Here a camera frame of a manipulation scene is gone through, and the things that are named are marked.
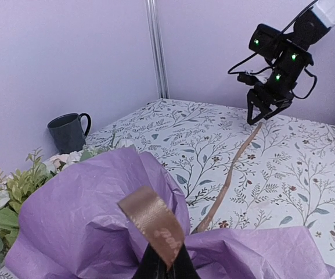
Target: brown ribbon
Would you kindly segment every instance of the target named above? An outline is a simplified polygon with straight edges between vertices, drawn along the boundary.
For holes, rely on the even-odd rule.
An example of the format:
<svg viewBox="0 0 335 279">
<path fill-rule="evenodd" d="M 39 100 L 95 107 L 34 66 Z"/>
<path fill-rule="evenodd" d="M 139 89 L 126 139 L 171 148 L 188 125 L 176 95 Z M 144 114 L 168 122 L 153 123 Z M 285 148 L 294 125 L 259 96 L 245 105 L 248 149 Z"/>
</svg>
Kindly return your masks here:
<svg viewBox="0 0 335 279">
<path fill-rule="evenodd" d="M 149 187 L 141 187 L 118 206 L 148 240 L 170 269 L 184 243 L 184 232 L 175 215 Z"/>
<path fill-rule="evenodd" d="M 237 151 L 229 168 L 224 186 L 221 188 L 211 209 L 200 224 L 193 230 L 192 234 L 207 229 L 229 189 L 235 163 L 254 139 L 260 128 L 261 124 L 256 127 L 254 132 Z M 183 229 L 173 212 L 169 210 L 156 192 L 146 186 L 137 189 L 119 201 L 118 206 L 148 240 L 149 244 L 165 262 L 167 270 L 169 270 L 184 243 Z"/>
</svg>

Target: floral pattern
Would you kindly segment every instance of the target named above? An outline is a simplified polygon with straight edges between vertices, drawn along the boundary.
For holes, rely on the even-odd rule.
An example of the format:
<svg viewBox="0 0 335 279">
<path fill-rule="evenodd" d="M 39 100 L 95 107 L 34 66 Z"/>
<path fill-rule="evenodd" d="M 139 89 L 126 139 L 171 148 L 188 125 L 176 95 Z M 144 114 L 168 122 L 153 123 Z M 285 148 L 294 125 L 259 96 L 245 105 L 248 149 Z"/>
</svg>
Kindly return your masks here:
<svg viewBox="0 0 335 279">
<path fill-rule="evenodd" d="M 160 99 L 88 137 L 87 144 L 132 140 L 181 186 L 194 229 L 223 186 L 230 163 L 254 127 L 247 111 Z M 232 185 L 210 224 L 216 228 L 309 228 L 335 266 L 335 126 L 275 116 L 235 164 Z M 2 274 L 8 272 L 0 269 Z"/>
</svg>

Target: purple tissue paper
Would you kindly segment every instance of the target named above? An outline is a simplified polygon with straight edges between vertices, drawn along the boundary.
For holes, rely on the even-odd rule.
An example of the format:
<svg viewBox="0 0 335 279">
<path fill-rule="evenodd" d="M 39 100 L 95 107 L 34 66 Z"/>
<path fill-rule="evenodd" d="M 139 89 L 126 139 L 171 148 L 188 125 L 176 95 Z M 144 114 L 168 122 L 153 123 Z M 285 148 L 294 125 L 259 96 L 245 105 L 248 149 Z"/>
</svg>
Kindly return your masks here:
<svg viewBox="0 0 335 279">
<path fill-rule="evenodd" d="M 151 154 L 132 148 L 74 164 L 33 193 L 6 267 L 19 279 L 131 278 L 147 241 L 117 202 L 144 185 L 175 213 L 202 279 L 325 279 L 335 272 L 305 227 L 189 235 L 181 189 Z"/>
</svg>

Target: mug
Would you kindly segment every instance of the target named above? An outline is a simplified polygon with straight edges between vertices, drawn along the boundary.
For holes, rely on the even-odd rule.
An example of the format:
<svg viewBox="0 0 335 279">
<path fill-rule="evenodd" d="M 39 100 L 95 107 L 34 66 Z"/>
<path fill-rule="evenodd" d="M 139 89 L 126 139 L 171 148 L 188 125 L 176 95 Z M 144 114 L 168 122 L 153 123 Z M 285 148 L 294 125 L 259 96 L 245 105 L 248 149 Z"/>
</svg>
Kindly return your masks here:
<svg viewBox="0 0 335 279">
<path fill-rule="evenodd" d="M 87 117 L 87 128 L 82 129 L 81 118 Z M 47 125 L 56 148 L 61 154 L 82 150 L 86 137 L 90 132 L 91 118 L 87 113 L 69 113 L 50 121 Z"/>
</svg>

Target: wall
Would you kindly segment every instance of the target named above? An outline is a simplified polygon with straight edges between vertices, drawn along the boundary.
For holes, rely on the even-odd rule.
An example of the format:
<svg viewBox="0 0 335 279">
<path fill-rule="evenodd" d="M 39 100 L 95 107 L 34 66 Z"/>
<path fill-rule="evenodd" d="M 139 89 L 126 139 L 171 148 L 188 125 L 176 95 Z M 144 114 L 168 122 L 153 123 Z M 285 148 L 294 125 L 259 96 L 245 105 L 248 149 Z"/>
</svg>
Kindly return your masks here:
<svg viewBox="0 0 335 279">
<path fill-rule="evenodd" d="M 0 167 L 53 155 L 56 116 L 95 131 L 158 98 L 148 28 L 144 0 L 0 1 Z"/>
<path fill-rule="evenodd" d="M 161 35 L 170 97 L 246 107 L 250 87 L 227 71 L 248 57 L 249 40 L 259 23 L 283 29 L 309 0 L 160 0 Z M 304 101 L 295 100 L 283 113 L 335 124 L 335 28 L 310 48 L 319 82 Z M 263 59 L 240 69 L 259 70 Z M 312 80 L 301 77 L 296 94 L 306 94 Z"/>
</svg>

